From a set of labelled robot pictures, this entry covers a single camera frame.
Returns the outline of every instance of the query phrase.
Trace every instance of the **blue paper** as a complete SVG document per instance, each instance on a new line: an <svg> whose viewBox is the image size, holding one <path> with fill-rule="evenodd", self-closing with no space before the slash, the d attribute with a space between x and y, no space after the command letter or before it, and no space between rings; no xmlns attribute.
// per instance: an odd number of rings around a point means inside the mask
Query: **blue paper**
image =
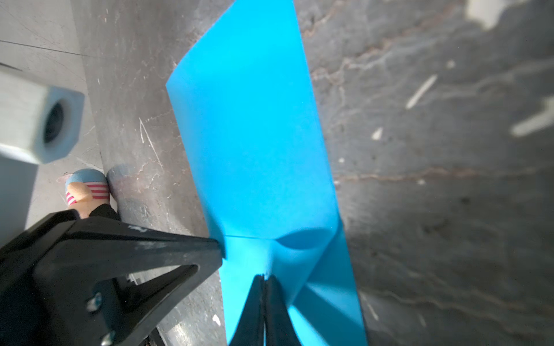
<svg viewBox="0 0 554 346"><path fill-rule="evenodd" d="M367 344L293 2L237 0L167 90L223 246L228 341L254 276L274 274L304 345Z"/></svg>

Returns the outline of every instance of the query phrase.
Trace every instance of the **round hole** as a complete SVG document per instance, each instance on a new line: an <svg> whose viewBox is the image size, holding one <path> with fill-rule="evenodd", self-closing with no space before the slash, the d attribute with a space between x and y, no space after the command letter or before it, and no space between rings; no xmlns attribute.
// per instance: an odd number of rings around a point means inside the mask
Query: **round hole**
<svg viewBox="0 0 554 346"><path fill-rule="evenodd" d="M64 109L60 103L52 107L46 120L44 129L44 143L50 143L60 134L61 127L64 124Z"/></svg>

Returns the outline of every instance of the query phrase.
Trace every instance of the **black pants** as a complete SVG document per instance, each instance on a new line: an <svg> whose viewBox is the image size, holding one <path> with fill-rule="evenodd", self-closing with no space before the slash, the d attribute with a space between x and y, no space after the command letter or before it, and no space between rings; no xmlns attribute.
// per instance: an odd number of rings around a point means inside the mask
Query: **black pants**
<svg viewBox="0 0 554 346"><path fill-rule="evenodd" d="M109 204L103 204L94 209L93 211L91 211L90 216L102 216L103 218L121 221L119 215Z"/></svg>

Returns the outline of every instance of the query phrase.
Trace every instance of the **red and white stripe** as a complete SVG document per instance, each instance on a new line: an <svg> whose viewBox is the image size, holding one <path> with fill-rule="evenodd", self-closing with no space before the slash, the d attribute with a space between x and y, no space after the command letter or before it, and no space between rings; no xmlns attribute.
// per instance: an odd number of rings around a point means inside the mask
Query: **red and white stripe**
<svg viewBox="0 0 554 346"><path fill-rule="evenodd" d="M90 182L85 183L86 186L90 188L93 193L93 199L105 199L106 202L110 202L110 188L106 183L102 182ZM68 205L77 203L75 197L73 197L69 192L65 195L68 201Z"/></svg>

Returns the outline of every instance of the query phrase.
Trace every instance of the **bolt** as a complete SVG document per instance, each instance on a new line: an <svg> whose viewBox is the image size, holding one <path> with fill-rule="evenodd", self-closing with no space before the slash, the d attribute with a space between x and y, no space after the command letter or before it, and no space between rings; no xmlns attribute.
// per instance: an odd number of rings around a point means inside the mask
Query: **bolt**
<svg viewBox="0 0 554 346"><path fill-rule="evenodd" d="M104 335L102 341L100 342L100 346L111 346L114 343L114 338L115 332L112 330L108 334Z"/></svg>
<svg viewBox="0 0 554 346"><path fill-rule="evenodd" d="M102 293L97 292L94 295L94 297L92 297L90 300L86 302L86 310L88 312L95 312L95 311L98 311L101 305L102 305Z"/></svg>

